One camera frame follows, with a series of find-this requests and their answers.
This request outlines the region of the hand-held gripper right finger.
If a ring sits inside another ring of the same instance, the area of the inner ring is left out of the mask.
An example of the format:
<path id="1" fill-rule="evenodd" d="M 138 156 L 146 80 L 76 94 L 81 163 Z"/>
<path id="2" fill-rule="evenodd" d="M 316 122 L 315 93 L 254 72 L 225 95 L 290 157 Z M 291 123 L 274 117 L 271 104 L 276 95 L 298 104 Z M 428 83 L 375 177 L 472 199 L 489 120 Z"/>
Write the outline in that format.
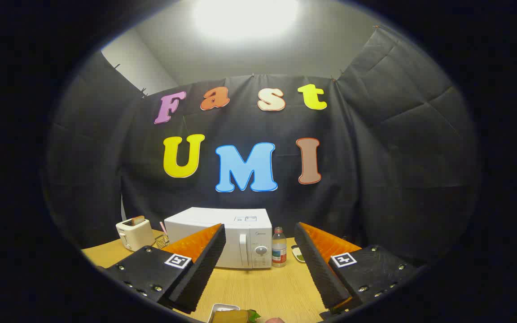
<path id="1" fill-rule="evenodd" d="M 381 245 L 359 247 L 302 222 L 294 232 L 326 314 L 385 298 L 419 270 Z"/>

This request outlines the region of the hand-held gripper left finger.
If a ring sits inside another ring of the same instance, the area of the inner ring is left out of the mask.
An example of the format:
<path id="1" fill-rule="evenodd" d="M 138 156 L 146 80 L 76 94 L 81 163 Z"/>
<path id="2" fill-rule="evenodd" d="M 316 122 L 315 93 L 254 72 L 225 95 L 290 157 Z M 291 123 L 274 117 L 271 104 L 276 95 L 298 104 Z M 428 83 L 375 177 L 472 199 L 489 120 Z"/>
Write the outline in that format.
<path id="1" fill-rule="evenodd" d="M 105 268 L 105 274 L 128 291 L 184 313 L 196 310 L 226 243 L 218 223 L 162 249 L 141 247 Z"/>

